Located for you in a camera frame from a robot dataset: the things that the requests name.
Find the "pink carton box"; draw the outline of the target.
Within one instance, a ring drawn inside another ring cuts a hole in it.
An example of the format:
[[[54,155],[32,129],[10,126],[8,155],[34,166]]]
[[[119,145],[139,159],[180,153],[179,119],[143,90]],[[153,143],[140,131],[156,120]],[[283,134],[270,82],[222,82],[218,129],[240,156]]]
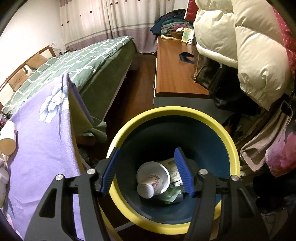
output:
[[[160,162],[162,165],[165,166],[165,168],[168,170],[170,175],[170,185],[174,186],[183,186],[183,182],[180,176],[180,173],[178,171],[178,168],[175,164],[175,159],[170,158],[165,161]]]

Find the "cream puffer jacket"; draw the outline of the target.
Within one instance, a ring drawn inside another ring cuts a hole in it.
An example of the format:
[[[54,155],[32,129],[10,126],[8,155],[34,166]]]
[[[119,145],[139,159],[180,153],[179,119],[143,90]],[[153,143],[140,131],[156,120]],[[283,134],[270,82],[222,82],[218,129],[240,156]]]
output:
[[[196,1],[197,51],[236,68],[240,89],[270,109],[292,80],[285,42],[267,1]]]

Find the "white instant noodle bowl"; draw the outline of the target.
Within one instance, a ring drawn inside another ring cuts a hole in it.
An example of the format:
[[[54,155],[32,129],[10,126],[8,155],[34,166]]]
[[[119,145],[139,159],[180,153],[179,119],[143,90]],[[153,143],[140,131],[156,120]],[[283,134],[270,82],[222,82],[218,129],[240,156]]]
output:
[[[145,199],[163,194],[170,186],[167,168],[158,162],[146,162],[137,171],[137,192]]]

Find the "wooden desk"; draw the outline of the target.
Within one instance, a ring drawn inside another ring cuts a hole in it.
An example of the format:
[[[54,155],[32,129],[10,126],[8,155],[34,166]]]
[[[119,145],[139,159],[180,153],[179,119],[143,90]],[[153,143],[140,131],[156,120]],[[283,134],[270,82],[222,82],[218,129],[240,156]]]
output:
[[[154,104],[160,105],[162,97],[208,99],[209,92],[195,83],[191,74],[194,65],[180,60],[182,52],[193,53],[194,46],[178,39],[157,40],[156,77],[154,80]]]

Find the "green plastic snack bag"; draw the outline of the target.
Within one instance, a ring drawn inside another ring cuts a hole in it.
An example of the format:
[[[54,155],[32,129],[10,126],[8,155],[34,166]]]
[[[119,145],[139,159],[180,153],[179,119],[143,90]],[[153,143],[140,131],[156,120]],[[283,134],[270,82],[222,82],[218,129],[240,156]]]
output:
[[[178,203],[184,200],[183,187],[174,187],[167,189],[163,194],[158,196],[158,199],[164,201],[166,204]]]

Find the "clothes pile on desk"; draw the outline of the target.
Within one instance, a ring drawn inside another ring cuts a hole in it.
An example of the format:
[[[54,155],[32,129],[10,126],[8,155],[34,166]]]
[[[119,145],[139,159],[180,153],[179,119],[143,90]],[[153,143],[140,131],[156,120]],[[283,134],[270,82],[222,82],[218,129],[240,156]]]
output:
[[[150,28],[153,35],[169,35],[170,31],[175,31],[179,28],[193,29],[193,24],[185,20],[185,9],[173,10],[160,18]]]

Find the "white paper cup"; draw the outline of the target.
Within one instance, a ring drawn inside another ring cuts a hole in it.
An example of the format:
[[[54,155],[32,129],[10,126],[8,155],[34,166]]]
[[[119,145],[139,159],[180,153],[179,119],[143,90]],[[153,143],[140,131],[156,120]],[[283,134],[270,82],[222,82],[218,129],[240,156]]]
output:
[[[7,121],[1,129],[1,153],[10,156],[16,150],[16,127],[12,121]]]

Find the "brown pillow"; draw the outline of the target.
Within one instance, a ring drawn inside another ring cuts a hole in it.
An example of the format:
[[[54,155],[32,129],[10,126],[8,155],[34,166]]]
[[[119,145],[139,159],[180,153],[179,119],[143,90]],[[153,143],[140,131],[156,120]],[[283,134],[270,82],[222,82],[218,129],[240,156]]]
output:
[[[27,62],[26,65],[31,69],[38,69],[40,66],[45,64],[48,61],[48,58],[42,56],[40,53],[36,53],[32,56]]]
[[[28,78],[29,76],[21,69],[9,80],[9,85],[13,91],[17,91]]]

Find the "beige handbag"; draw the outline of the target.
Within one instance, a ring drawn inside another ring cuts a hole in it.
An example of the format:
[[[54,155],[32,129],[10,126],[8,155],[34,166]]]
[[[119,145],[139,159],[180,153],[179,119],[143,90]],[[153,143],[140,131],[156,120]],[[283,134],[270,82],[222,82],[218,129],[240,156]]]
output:
[[[284,131],[292,116],[292,108],[286,101],[283,101],[261,132],[241,148],[240,157],[252,171],[258,171],[262,168],[265,163],[267,149]]]

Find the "purple floral tablecloth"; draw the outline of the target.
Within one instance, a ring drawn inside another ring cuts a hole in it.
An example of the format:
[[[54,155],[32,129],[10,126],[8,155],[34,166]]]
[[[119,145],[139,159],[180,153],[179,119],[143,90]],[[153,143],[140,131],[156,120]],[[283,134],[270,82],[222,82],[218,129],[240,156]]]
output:
[[[92,118],[65,73],[38,90],[11,117],[16,151],[9,157],[8,200],[4,210],[24,237],[48,186],[58,174],[82,171],[76,136],[92,128]]]

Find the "yellow rimmed blue trash bin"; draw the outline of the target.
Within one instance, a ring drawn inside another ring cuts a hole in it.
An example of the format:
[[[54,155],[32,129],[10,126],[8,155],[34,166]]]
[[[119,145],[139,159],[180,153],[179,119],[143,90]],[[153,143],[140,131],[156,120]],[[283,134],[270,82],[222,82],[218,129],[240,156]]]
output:
[[[114,235],[116,240],[180,240],[189,228],[196,199],[186,195],[179,203],[164,204],[141,198],[136,174],[142,164],[170,159],[181,147],[186,157],[217,177],[240,173],[230,135],[215,119],[192,108],[166,106],[137,115],[115,135],[110,149],[115,147],[121,161],[109,194],[119,214],[104,211],[110,222],[125,217],[132,223]]]

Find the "green white cylinder can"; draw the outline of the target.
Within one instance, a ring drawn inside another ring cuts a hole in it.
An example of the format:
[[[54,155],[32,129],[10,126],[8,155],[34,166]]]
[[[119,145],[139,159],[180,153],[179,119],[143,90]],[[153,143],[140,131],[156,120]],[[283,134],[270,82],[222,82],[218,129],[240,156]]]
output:
[[[4,167],[0,168],[0,208],[3,207],[6,199],[6,185],[10,180],[10,176]]]

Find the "left brown pillow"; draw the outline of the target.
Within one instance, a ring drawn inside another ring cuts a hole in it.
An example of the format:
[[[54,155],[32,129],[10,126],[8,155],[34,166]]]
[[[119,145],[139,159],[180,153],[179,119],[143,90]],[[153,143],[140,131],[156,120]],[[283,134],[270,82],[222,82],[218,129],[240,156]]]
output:
[[[13,91],[17,91],[28,78],[29,76],[21,69],[9,80],[9,85]]]

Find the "green framed picture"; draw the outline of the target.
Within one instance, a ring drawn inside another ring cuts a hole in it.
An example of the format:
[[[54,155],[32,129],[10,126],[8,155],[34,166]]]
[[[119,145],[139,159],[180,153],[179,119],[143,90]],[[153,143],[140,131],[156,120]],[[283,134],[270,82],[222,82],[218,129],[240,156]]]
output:
[[[194,44],[194,30],[190,28],[184,28],[181,41],[183,43],[193,45]]]

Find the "pink floral garment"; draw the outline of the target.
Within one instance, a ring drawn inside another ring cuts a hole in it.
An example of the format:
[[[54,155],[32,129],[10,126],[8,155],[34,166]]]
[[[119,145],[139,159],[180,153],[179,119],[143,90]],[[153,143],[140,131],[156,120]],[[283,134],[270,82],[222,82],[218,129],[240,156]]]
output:
[[[295,120],[277,137],[265,153],[271,174],[282,176],[295,169]]]

